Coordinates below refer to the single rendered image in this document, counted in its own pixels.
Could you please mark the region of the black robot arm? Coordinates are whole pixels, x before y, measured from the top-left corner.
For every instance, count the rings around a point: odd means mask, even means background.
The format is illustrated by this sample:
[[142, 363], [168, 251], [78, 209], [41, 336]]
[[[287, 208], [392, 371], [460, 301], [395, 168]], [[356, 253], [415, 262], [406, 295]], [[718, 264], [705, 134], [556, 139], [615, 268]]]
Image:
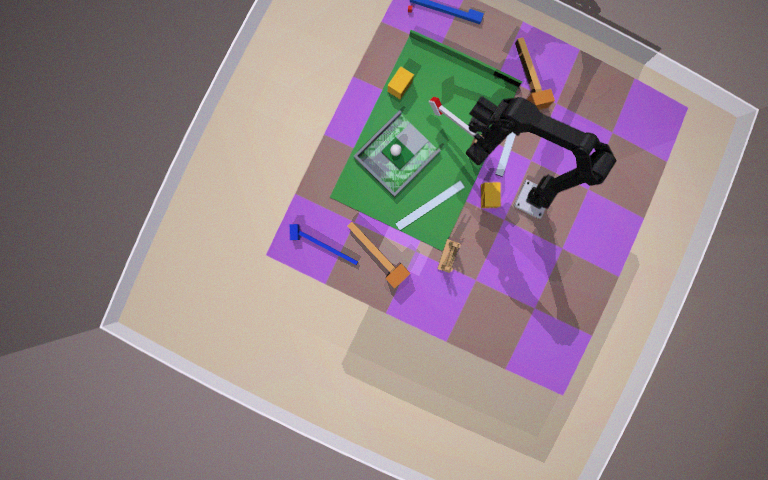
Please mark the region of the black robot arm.
[[[521, 97], [505, 98], [499, 106], [481, 97], [469, 114], [472, 116], [469, 130], [482, 132], [483, 137], [493, 124], [492, 132], [498, 138], [530, 132], [572, 151], [577, 168], [556, 178], [543, 177], [527, 195], [526, 202], [538, 209], [548, 209], [558, 192], [583, 183], [589, 186], [603, 183], [617, 161], [609, 145], [600, 142], [595, 134], [561, 123]], [[589, 155], [594, 148], [596, 151]]]

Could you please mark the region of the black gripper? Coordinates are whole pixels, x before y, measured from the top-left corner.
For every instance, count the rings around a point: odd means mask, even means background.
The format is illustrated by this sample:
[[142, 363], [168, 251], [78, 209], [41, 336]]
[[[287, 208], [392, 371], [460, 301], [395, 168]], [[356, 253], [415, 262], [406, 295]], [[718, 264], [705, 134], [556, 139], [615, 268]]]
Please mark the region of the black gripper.
[[[493, 125], [493, 124], [492, 124]], [[486, 130], [486, 135], [480, 137], [467, 151], [466, 155], [477, 165], [481, 165], [488, 155], [496, 149], [505, 138], [498, 138], [492, 132], [492, 125]]]

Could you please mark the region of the green putting mat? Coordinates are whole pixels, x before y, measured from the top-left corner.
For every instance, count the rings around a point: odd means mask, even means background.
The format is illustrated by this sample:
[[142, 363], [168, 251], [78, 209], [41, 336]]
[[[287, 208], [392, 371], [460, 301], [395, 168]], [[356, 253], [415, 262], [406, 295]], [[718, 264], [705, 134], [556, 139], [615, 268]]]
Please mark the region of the green putting mat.
[[[399, 99], [388, 92], [388, 84], [401, 66], [414, 76]], [[477, 165], [466, 155], [475, 138], [444, 114], [435, 115], [429, 101], [439, 98], [469, 126], [469, 113], [481, 97], [499, 106], [515, 97], [517, 88], [409, 36], [330, 198], [399, 230], [397, 222], [461, 181], [462, 189], [400, 230], [443, 251], [485, 161]], [[427, 145], [418, 154], [419, 163], [420, 155], [428, 160], [438, 148], [440, 152], [394, 197], [353, 156], [399, 111], [430, 141], [430, 151]]]

